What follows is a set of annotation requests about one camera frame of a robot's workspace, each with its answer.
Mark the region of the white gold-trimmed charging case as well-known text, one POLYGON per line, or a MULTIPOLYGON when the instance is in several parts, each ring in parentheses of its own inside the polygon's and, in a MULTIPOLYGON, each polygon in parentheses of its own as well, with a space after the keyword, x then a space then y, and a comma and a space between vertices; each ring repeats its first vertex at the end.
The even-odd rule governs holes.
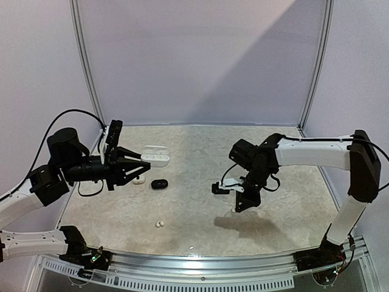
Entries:
POLYGON ((132 180, 132 183, 133 183, 134 185, 144 184, 144 183, 145 183, 145 176, 144 176, 144 175, 139 175, 139 176, 135 177, 135 178, 132 180))

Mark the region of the black earbud charging case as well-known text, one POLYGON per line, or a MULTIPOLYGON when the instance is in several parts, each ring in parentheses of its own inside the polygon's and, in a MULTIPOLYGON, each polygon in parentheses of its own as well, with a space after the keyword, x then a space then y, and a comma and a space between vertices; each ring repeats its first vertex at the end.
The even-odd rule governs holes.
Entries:
POLYGON ((168 181, 166 179, 155 179, 151 182, 151 188, 153 190, 166 189, 168 187, 168 181))

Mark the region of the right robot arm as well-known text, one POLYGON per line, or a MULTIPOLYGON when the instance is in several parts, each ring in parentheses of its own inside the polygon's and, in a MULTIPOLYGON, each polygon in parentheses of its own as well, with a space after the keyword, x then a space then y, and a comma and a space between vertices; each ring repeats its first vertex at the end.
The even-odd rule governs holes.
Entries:
POLYGON ((273 178, 280 167, 308 165, 348 171, 348 197, 330 224, 322 246, 314 253, 319 265, 327 265, 337 257, 337 246, 343 244, 367 205, 382 190, 378 150, 363 130, 330 138, 296 138, 275 133, 260 145, 240 139, 233 145, 229 159, 246 170, 247 175, 227 188, 236 189, 235 210, 242 212, 260 205, 260 192, 267 188, 268 178, 273 178))

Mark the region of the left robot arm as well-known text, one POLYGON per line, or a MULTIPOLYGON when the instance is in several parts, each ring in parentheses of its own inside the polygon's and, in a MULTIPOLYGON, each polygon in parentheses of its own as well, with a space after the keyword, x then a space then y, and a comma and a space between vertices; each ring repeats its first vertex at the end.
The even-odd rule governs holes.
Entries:
POLYGON ((108 190, 124 186, 151 168, 142 156, 118 145, 120 128, 110 130, 103 155, 91 155, 74 128, 63 128, 47 138, 49 162, 32 170, 20 187, 1 196, 1 261, 14 257, 58 254, 86 263, 91 255, 75 226, 46 232, 10 232, 4 228, 33 210, 46 207, 70 191, 75 183, 102 181, 108 190))

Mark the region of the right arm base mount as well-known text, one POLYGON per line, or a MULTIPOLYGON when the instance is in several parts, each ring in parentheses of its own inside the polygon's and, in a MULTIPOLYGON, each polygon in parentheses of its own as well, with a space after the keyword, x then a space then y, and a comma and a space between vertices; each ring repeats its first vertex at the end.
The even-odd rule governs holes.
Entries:
POLYGON ((321 268, 343 262, 346 259, 343 244, 336 245, 323 239, 319 247, 293 253, 298 271, 321 268))

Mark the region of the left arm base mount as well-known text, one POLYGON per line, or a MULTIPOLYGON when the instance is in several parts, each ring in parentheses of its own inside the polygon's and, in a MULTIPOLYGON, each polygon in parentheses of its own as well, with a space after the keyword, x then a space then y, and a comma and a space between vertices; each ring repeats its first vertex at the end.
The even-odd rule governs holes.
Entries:
POLYGON ((107 271, 112 260, 113 253, 105 250, 104 247, 90 248, 86 246, 84 250, 76 253, 60 255, 60 260, 82 266, 83 269, 99 269, 107 271))

